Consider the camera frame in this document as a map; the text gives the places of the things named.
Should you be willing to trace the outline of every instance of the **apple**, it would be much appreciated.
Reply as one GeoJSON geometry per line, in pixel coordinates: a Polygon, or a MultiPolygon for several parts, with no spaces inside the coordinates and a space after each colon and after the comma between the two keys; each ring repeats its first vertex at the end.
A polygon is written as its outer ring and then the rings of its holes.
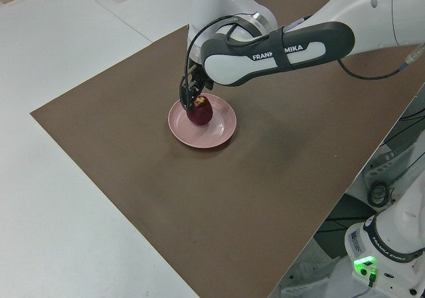
{"type": "Polygon", "coordinates": [[[213,118],[213,107],[206,96],[198,96],[186,114],[194,124],[204,125],[213,118]]]}

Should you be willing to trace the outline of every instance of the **plate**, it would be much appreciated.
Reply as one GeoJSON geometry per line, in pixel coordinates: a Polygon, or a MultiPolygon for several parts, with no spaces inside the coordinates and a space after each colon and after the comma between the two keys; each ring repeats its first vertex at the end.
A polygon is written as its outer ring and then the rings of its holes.
{"type": "Polygon", "coordinates": [[[168,113],[168,125],[174,136],[186,145],[207,149],[223,144],[236,129],[236,114],[230,104],[212,94],[206,96],[212,106],[212,119],[205,125],[195,125],[177,101],[168,113]]]}

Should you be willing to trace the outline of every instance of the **table surface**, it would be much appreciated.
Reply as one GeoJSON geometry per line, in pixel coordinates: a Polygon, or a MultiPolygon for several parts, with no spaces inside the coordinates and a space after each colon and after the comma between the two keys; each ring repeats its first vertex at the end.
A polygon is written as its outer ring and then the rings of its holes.
{"type": "MultiPolygon", "coordinates": [[[[257,1],[290,23],[327,0],[257,1]]],[[[371,86],[332,63],[216,86],[238,129],[199,151],[166,122],[185,39],[185,29],[167,35],[33,116],[202,298],[267,297],[425,75],[418,64],[371,86]]],[[[379,74],[408,51],[346,62],[379,74]]]]}
{"type": "Polygon", "coordinates": [[[0,297],[198,297],[30,116],[182,27],[189,3],[0,3],[0,297]]]}

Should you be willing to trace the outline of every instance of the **green light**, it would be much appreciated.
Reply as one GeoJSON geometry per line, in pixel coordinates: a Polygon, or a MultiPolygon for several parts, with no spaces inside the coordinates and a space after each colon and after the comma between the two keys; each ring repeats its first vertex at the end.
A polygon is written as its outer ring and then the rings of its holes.
{"type": "Polygon", "coordinates": [[[372,265],[377,259],[373,256],[367,256],[365,258],[361,258],[359,260],[354,261],[354,269],[357,273],[361,274],[361,270],[364,268],[364,265],[370,266],[372,265]]]}

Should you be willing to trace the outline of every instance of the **brown paper sheet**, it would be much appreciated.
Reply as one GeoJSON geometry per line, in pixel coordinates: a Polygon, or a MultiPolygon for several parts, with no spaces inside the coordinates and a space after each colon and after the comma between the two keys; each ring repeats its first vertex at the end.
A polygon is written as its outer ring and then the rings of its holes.
{"type": "MultiPolygon", "coordinates": [[[[328,0],[257,0],[282,25],[328,0]]],[[[201,298],[266,298],[420,89],[423,61],[366,82],[326,64],[215,86],[238,117],[198,150],[167,125],[180,29],[32,113],[201,298]]],[[[368,75],[408,49],[347,58],[368,75]]]]}

